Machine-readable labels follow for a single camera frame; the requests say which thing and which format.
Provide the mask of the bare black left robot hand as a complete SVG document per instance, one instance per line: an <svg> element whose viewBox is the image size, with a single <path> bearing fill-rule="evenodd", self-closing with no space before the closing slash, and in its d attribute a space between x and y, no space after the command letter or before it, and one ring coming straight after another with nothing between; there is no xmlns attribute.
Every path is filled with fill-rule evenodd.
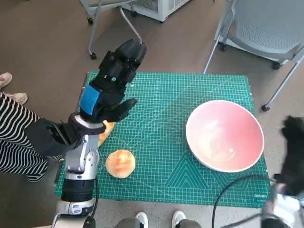
<svg viewBox="0 0 304 228"><path fill-rule="evenodd" d="M123 101L126 85L131 83L146 54L147 47L130 39L115 51L108 51L97 76L88 83L80 100L80 115L91 123L112 123L126 118L137 100Z"/></svg>

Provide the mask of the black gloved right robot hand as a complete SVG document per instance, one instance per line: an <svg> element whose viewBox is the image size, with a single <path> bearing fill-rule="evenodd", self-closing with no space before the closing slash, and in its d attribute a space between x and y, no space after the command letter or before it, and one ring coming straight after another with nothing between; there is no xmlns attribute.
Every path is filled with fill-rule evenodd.
<svg viewBox="0 0 304 228"><path fill-rule="evenodd" d="M297 196L304 191L304 119L287 116L281 133L286 141L286 156L274 179L285 185L284 194Z"/></svg>

